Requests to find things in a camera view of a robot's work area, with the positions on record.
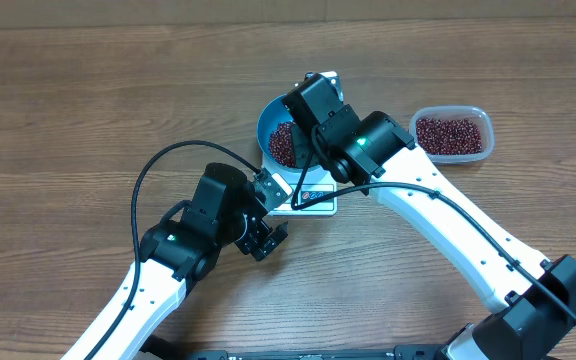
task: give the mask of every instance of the wooden table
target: wooden table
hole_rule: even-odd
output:
[[[0,359],[58,358],[110,299],[132,261],[130,194],[150,156],[204,139],[259,164],[261,109],[328,69],[361,116],[488,111],[492,156],[441,170],[530,246],[576,258],[576,19],[1,31]],[[232,163],[187,148],[155,166],[142,232],[210,161]],[[187,350],[386,348],[445,341],[486,316],[400,217],[358,194],[339,205],[291,219],[261,264],[225,249],[156,334]],[[576,359],[576,329],[554,354]]]

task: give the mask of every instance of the black and white robotic arm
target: black and white robotic arm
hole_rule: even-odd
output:
[[[491,312],[480,324],[455,334],[434,358],[543,359],[576,325],[543,288],[576,316],[576,261],[563,256],[551,262],[501,228],[440,173],[394,120],[381,112],[359,120],[335,85],[325,74],[310,74],[284,97],[301,131],[293,130],[293,137],[303,136],[310,144],[309,158],[316,155],[336,181],[352,182],[365,194],[370,189],[379,203],[410,222]],[[292,192],[278,174],[262,170],[249,182],[233,167],[208,165],[181,220],[164,219],[144,235],[141,276],[130,310],[91,358],[132,359],[214,268],[223,246],[234,242],[242,253],[265,258],[286,238],[287,229],[282,224],[273,231],[262,218]],[[128,298],[134,267],[63,359],[84,359],[97,344]]]

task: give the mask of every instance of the red bean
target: red bean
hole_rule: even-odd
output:
[[[483,151],[481,133],[472,121],[421,118],[417,142],[431,155],[466,155]]]
[[[292,132],[294,122],[285,122],[277,126],[277,130],[270,134],[268,150],[270,155],[283,166],[297,167],[292,152]]]

